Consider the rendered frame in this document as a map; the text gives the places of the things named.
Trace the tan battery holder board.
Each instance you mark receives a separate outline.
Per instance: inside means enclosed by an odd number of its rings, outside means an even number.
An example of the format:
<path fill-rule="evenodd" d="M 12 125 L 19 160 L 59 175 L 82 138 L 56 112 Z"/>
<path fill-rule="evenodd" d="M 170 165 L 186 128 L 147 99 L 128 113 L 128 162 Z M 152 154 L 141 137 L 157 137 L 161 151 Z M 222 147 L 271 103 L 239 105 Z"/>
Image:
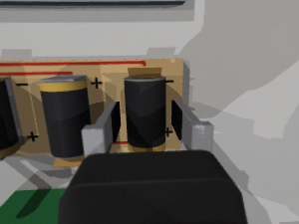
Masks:
<path fill-rule="evenodd" d="M 110 102 L 120 102 L 121 128 L 110 152 L 129 152 L 124 78 L 166 77 L 165 150 L 180 150 L 171 124 L 171 101 L 182 101 L 183 59 L 2 61 L 20 149 L 10 156 L 52 155 L 39 82 L 87 80 L 91 124 Z"/>

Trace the black battery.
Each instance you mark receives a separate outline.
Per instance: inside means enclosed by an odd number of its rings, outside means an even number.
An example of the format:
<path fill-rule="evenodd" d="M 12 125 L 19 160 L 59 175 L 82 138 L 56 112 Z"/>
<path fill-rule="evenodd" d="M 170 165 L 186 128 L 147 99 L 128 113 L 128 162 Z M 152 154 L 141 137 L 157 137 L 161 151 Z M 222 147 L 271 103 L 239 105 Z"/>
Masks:
<path fill-rule="evenodd" d="M 86 78 L 39 82 L 39 87 L 52 156 L 83 156 L 82 129 L 91 124 Z"/>
<path fill-rule="evenodd" d="M 164 151 L 166 77 L 124 78 L 129 152 Z"/>
<path fill-rule="evenodd" d="M 0 159 L 20 149 L 5 79 L 0 80 Z"/>

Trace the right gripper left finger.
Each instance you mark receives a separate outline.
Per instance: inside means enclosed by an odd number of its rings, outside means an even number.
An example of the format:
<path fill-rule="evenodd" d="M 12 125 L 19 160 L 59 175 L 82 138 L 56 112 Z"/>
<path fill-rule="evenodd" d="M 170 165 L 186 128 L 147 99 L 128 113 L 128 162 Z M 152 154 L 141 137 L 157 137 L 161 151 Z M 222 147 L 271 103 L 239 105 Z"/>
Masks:
<path fill-rule="evenodd" d="M 96 153 L 110 153 L 120 128 L 120 102 L 110 102 L 95 124 L 86 124 L 82 129 L 85 158 Z"/>

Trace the green open-top box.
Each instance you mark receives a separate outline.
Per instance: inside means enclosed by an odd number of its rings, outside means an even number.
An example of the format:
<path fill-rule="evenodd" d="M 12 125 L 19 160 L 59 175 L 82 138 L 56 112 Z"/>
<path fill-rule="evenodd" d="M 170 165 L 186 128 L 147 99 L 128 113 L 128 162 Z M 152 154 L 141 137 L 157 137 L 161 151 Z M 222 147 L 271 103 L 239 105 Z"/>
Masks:
<path fill-rule="evenodd" d="M 0 224 L 58 224 L 68 186 L 17 189 L 0 207 Z"/>

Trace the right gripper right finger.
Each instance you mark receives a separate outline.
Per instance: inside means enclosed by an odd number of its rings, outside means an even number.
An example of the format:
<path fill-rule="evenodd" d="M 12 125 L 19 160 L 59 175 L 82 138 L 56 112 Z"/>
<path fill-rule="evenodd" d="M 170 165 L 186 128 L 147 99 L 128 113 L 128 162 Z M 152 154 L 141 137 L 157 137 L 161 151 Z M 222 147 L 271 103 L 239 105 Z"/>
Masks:
<path fill-rule="evenodd" d="M 186 150 L 207 150 L 212 153 L 214 125 L 200 121 L 181 101 L 171 101 L 171 124 Z"/>

